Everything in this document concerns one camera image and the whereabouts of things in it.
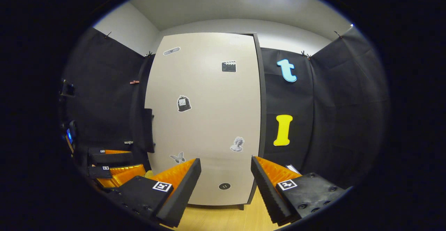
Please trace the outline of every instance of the black curtain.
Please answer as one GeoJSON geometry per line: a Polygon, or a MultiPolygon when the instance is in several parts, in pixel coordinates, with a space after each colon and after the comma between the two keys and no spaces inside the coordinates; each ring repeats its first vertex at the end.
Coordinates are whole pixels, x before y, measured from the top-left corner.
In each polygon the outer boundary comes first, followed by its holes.
{"type": "Polygon", "coordinates": [[[373,166],[386,135],[390,104],[383,66],[371,44],[351,28],[308,59],[262,49],[267,93],[264,156],[316,172],[340,187],[357,185],[373,166]],[[294,64],[297,81],[277,61],[294,64]],[[276,115],[293,116],[290,144],[276,147],[276,115]]]}
{"type": "Polygon", "coordinates": [[[263,157],[274,163],[292,164],[301,169],[308,151],[313,125],[313,79],[308,58],[283,50],[262,48],[266,87],[266,136],[263,157]],[[282,77],[277,61],[287,59],[294,65],[298,79],[288,82],[282,77]],[[287,146],[274,146],[279,122],[277,115],[291,115],[287,146]]]}
{"type": "Polygon", "coordinates": [[[145,94],[147,90],[148,76],[152,68],[155,55],[147,56],[139,71],[139,85],[133,91],[132,105],[130,110],[130,128],[134,152],[147,159],[147,152],[153,153],[152,137],[152,111],[145,109],[145,94]]]}
{"type": "Polygon", "coordinates": [[[75,86],[67,98],[67,118],[78,127],[77,157],[82,171],[90,147],[132,151],[135,163],[149,168],[147,154],[124,144],[132,141],[129,117],[133,92],[145,58],[94,28],[82,35],[62,78],[75,86]]]}

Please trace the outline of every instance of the butterfly sticker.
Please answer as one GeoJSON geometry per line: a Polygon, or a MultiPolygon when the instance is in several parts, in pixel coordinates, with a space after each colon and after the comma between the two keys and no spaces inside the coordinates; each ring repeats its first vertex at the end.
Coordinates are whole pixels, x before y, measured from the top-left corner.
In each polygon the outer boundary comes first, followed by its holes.
{"type": "Polygon", "coordinates": [[[183,162],[186,162],[186,159],[184,158],[183,155],[184,155],[184,153],[181,151],[181,152],[178,154],[178,157],[175,156],[175,155],[169,155],[169,156],[170,156],[170,158],[173,158],[177,164],[180,164],[182,161],[183,161],[183,162]]]}

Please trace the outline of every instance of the clapperboard sticker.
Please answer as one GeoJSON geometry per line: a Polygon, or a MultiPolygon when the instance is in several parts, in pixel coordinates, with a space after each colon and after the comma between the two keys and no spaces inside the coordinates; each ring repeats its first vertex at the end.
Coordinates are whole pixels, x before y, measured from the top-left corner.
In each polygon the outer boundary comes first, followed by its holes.
{"type": "Polygon", "coordinates": [[[222,62],[222,72],[237,72],[237,62],[236,61],[222,62]]]}
{"type": "Polygon", "coordinates": [[[153,186],[153,189],[155,189],[155,190],[159,190],[159,191],[163,191],[163,192],[167,192],[171,186],[172,186],[172,184],[170,184],[170,183],[157,182],[157,183],[153,186]]]}
{"type": "Polygon", "coordinates": [[[297,187],[296,183],[294,183],[292,180],[285,180],[284,182],[279,182],[280,188],[285,191],[293,187],[297,187]]]}

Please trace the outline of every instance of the blue light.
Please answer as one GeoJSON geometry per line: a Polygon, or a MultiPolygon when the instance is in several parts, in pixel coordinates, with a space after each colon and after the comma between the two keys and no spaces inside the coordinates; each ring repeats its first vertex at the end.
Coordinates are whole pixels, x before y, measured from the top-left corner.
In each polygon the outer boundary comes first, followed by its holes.
{"type": "Polygon", "coordinates": [[[70,140],[70,143],[73,143],[73,139],[71,138],[70,129],[67,129],[67,135],[68,135],[68,139],[70,140]]]}

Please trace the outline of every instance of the door frame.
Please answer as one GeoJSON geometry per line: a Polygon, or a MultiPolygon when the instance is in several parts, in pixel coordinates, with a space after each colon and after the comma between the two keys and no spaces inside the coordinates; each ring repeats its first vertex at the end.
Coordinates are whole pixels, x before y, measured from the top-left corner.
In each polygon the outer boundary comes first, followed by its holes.
{"type": "MultiPolygon", "coordinates": [[[[263,157],[263,153],[265,151],[265,136],[266,136],[266,88],[265,88],[265,70],[263,68],[263,59],[262,53],[260,49],[259,38],[256,32],[230,32],[232,34],[241,34],[252,36],[254,38],[255,51],[257,52],[257,63],[259,66],[259,81],[260,81],[260,141],[259,141],[259,157],[263,157]]],[[[252,198],[254,197],[255,188],[257,184],[252,183],[251,193],[249,195],[248,201],[246,204],[250,204],[252,198]]]]}

